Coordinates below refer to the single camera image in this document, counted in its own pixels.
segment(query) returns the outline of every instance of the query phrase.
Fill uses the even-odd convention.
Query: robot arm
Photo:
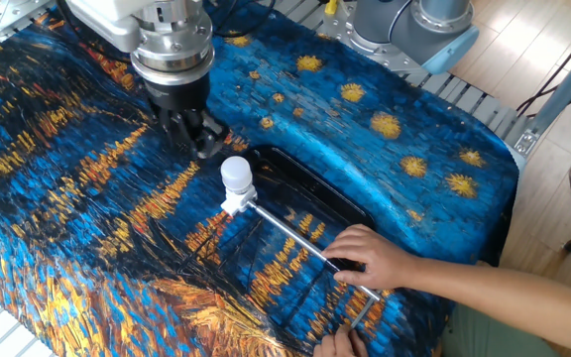
[[[449,70],[479,36],[470,0],[358,0],[352,47],[375,55],[393,45],[433,74]]]
[[[78,19],[131,53],[155,115],[174,144],[200,159],[214,155],[228,129],[208,113],[215,51],[201,0],[68,0]]]

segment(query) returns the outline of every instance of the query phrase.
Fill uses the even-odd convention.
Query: wooden floor
[[[480,38],[453,74],[517,108],[571,52],[571,0],[475,0]],[[571,61],[557,82],[571,69]],[[543,101],[535,103],[534,113]],[[571,286],[571,105],[529,158],[502,266]],[[558,348],[563,355],[571,351]]]

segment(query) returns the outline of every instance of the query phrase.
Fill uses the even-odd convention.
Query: human arm
[[[541,277],[409,255],[365,226],[339,234],[323,255],[366,264],[334,277],[371,289],[410,288],[450,298],[539,337],[571,348],[571,289]]]

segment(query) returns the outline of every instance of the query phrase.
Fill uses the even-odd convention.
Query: human hand
[[[367,357],[367,348],[356,330],[342,325],[335,335],[323,337],[321,344],[314,347],[313,357]]]
[[[405,287],[418,258],[362,224],[348,227],[323,251],[325,258],[345,258],[366,264],[365,272],[342,271],[334,279],[370,289]]]

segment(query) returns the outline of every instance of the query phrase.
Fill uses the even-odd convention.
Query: metal rod
[[[367,303],[365,304],[365,306],[363,306],[363,309],[361,310],[361,312],[358,314],[358,316],[356,316],[356,318],[354,318],[354,320],[352,321],[352,324],[350,325],[350,327],[352,329],[356,328],[356,326],[358,326],[358,324],[360,323],[360,321],[363,319],[363,317],[365,317],[365,315],[367,314],[367,311],[369,311],[370,308],[372,308],[372,305],[374,304],[374,302],[376,302],[375,299],[373,299],[372,297],[370,297],[367,300]]]
[[[280,219],[274,217],[266,208],[258,205],[257,203],[255,203],[255,201],[252,201],[252,200],[248,202],[248,205],[250,207],[252,207],[253,209],[255,209],[255,211],[259,215],[266,218],[267,221],[273,223],[283,233],[285,233],[290,238],[292,238],[294,241],[296,241],[296,243],[300,244],[301,246],[303,246],[303,248],[307,249],[310,253],[312,253],[313,255],[318,257],[320,260],[322,260],[323,263],[325,263],[325,261],[327,261],[327,258],[323,257],[323,255],[321,254],[320,249],[316,248],[315,245],[310,243],[307,239],[302,237],[300,234],[296,233],[295,230],[290,228],[287,224],[283,223]],[[357,288],[361,292],[367,294],[368,297],[374,299],[375,301],[380,301],[381,299],[383,299],[378,293],[372,291],[369,288],[365,288],[362,286],[357,286]]]
[[[552,124],[571,100],[571,70],[563,79],[554,94],[543,104],[534,120],[529,124],[533,133],[539,136]]]

